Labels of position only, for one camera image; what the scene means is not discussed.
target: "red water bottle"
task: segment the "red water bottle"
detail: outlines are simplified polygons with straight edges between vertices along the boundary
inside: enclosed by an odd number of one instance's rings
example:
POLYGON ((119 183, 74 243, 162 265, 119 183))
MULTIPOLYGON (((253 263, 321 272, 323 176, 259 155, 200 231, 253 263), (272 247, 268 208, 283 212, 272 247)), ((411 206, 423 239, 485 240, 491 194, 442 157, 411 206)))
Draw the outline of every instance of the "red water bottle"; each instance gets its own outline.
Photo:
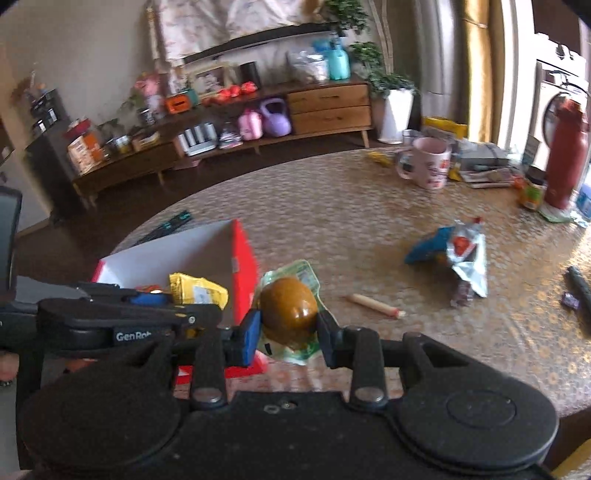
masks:
POLYGON ((544 201, 560 210, 569 206, 587 160, 589 125, 581 105, 568 99, 558 110, 558 125, 546 166, 548 189, 544 201))

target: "plastic bag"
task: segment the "plastic bag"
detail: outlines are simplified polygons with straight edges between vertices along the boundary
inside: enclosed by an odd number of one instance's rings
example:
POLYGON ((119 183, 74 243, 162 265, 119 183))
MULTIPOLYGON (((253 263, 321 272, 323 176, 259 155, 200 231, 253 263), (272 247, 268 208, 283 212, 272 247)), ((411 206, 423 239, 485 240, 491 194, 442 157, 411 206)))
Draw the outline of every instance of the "plastic bag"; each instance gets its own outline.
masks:
POLYGON ((293 70, 294 80, 301 83, 328 81, 328 62, 321 54, 303 50, 289 53, 288 59, 293 70))
MULTIPOLYGON (((310 289, 314 295, 318 305, 318 310, 327 310, 326 306, 322 303, 322 300, 320 300, 319 297, 320 281, 318 280, 318 277, 316 277, 312 266, 306 260, 297 260, 277 270, 272 270, 265 273, 256 288, 253 305, 258 307, 261 290, 266 285, 273 283, 278 278, 284 277, 295 277, 300 280, 310 289)), ((318 343, 316 334, 314 334, 314 341, 306 345, 305 348, 300 350, 292 350, 285 345, 281 345, 271 339, 268 339, 263 331, 261 332, 261 338, 259 339, 258 349, 274 360, 280 360, 296 365, 306 365, 310 358, 320 352, 320 344, 318 343)))
POLYGON ((214 282, 184 273, 169 276, 170 291, 176 305, 214 303, 223 310, 228 304, 228 291, 214 282))
POLYGON ((486 281, 486 242, 482 233, 482 220, 470 223, 456 221, 455 226, 441 227, 424 237, 408 253, 404 262, 412 264, 445 257, 447 265, 458 277, 457 289, 451 300, 453 307, 468 305, 474 294, 488 295, 486 281))

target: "black chair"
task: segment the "black chair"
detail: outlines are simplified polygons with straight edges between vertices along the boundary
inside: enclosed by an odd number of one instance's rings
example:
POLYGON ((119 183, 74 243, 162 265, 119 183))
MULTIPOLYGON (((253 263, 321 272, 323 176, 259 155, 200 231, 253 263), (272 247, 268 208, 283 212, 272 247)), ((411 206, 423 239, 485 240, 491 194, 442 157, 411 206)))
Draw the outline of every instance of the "black chair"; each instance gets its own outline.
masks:
POLYGON ((21 192, 0 186, 0 298, 14 290, 12 258, 21 206, 21 192))

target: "human hand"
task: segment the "human hand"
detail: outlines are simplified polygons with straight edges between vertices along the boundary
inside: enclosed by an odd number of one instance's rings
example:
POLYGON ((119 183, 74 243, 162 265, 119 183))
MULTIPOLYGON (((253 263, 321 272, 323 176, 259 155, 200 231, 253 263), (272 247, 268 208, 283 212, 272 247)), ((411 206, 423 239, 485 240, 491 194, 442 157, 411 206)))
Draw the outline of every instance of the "human hand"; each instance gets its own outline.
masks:
POLYGON ((20 472, 14 472, 7 476, 0 476, 0 480, 21 480, 24 479, 27 473, 29 473, 29 470, 21 470, 20 472))
POLYGON ((14 380, 17 376, 18 364, 17 354, 0 351, 0 382, 14 380))

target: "pink bottle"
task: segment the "pink bottle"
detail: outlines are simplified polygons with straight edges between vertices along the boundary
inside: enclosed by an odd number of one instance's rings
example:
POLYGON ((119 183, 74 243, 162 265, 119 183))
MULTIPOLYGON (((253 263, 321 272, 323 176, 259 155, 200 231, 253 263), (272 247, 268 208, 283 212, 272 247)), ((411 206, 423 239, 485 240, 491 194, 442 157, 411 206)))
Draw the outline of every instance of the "pink bottle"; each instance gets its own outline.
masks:
POLYGON ((246 109, 238 119, 240 135, 244 140, 257 140, 262 137, 262 117, 259 112, 246 109))

